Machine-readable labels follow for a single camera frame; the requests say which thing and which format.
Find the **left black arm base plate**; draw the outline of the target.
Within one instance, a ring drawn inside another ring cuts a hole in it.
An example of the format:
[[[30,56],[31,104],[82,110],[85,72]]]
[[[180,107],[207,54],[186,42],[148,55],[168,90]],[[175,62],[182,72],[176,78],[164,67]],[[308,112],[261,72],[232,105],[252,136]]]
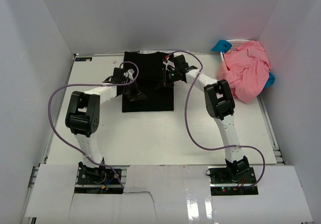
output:
[[[74,193],[77,194],[123,194],[118,178],[121,180],[122,170],[110,168],[88,167],[78,163]]]

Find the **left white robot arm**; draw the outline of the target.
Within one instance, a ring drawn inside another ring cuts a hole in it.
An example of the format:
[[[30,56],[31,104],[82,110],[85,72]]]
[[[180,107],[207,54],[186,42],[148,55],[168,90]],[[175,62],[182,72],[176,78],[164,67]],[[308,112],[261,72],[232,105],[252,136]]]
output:
[[[129,101],[145,100],[146,96],[136,82],[138,74],[134,69],[114,68],[113,75],[101,85],[71,94],[65,125],[78,141],[83,164],[91,168],[88,176],[94,183],[101,183],[106,177],[106,171],[99,167],[104,164],[104,158],[100,153],[96,134],[100,122],[100,107],[121,95]]]

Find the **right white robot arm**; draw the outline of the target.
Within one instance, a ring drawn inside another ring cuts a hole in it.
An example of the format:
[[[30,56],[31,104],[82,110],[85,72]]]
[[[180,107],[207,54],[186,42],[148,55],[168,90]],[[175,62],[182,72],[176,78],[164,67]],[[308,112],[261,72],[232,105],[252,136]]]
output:
[[[176,81],[190,85],[184,108],[185,126],[192,142],[207,151],[225,150],[227,179],[232,183],[240,182],[249,170],[249,162],[241,149],[234,125],[235,102],[229,83],[216,80],[201,72],[196,66],[190,66],[184,55],[174,56],[170,53],[163,59],[161,87],[173,86]],[[198,144],[190,132],[187,119],[188,101],[193,87],[204,93],[207,113],[216,122],[223,141],[223,147],[206,148]]]

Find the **black t shirt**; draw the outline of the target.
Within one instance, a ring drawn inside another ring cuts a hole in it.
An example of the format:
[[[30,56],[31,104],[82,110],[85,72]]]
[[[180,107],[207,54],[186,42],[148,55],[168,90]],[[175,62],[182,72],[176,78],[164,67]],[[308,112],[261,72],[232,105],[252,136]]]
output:
[[[167,55],[162,52],[152,54],[140,54],[137,52],[124,53],[125,69],[134,69],[135,63],[139,68],[136,82],[140,90],[147,99],[130,102],[125,96],[122,97],[122,112],[142,112],[142,111],[173,111],[174,110],[174,89],[155,90],[156,84],[162,81],[163,59]]]

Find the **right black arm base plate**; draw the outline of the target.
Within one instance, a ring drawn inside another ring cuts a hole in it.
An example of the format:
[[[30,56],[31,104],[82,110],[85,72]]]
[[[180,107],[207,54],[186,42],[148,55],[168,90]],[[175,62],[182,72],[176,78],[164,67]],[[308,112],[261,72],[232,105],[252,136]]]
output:
[[[212,196],[258,195],[258,188],[254,185],[256,176],[252,167],[237,176],[234,176],[227,167],[209,168],[205,174],[210,178]]]

